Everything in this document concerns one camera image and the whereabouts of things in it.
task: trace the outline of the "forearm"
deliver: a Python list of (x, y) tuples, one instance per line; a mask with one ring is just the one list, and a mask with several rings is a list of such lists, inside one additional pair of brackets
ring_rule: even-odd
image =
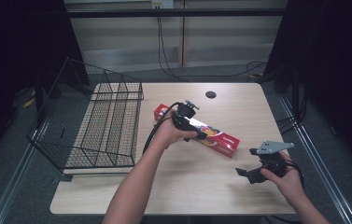
[(328, 224), (330, 223), (324, 218), (321, 213), (315, 208), (307, 197), (303, 197), (298, 202), (292, 205), (295, 212), (301, 218), (303, 224)]
[(165, 146), (152, 142), (133, 170), (125, 177), (103, 223), (139, 223), (144, 215), (155, 173)]

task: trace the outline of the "power outlet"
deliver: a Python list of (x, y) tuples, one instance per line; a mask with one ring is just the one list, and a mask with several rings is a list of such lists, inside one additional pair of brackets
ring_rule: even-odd
[(151, 0), (152, 3), (152, 8), (153, 9), (160, 9), (163, 8), (162, 6), (162, 0)]
[(173, 0), (162, 0), (162, 8), (174, 8)]

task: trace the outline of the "light wood table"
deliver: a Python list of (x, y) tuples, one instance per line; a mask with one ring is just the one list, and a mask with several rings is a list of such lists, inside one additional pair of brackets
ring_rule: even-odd
[[(249, 149), (262, 141), (283, 141), (271, 109), (258, 84), (143, 83), (136, 160), (155, 120), (159, 104), (191, 100), (200, 107), (195, 119), (240, 139), (229, 159), (195, 141), (178, 142), (163, 153), (146, 215), (268, 215), (294, 214), (270, 181), (251, 185), (234, 168), (260, 167)], [(217, 94), (215, 99), (205, 96)], [(54, 214), (104, 214), (125, 175), (76, 175), (60, 182), (50, 211)]]

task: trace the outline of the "black wire basket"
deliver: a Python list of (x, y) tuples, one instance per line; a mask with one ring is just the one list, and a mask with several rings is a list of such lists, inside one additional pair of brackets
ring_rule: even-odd
[(61, 172), (132, 167), (142, 83), (67, 59), (27, 134)]

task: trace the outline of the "human hand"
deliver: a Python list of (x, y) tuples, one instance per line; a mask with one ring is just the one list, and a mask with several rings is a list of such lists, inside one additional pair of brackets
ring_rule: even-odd
[(198, 135), (194, 131), (181, 131), (175, 127), (171, 119), (174, 110), (169, 111), (163, 118), (163, 122), (159, 129), (155, 132), (152, 143), (160, 143), (164, 147), (168, 147), (180, 138), (194, 138)]
[[(284, 160), (290, 161), (290, 157), (286, 153), (280, 151), (280, 155)], [(264, 168), (260, 169), (260, 173), (277, 185), (278, 190), (286, 198), (290, 206), (294, 207), (297, 203), (303, 203), (308, 200), (303, 191), (300, 174), (295, 168), (287, 166), (287, 173), (283, 177), (279, 177)]]

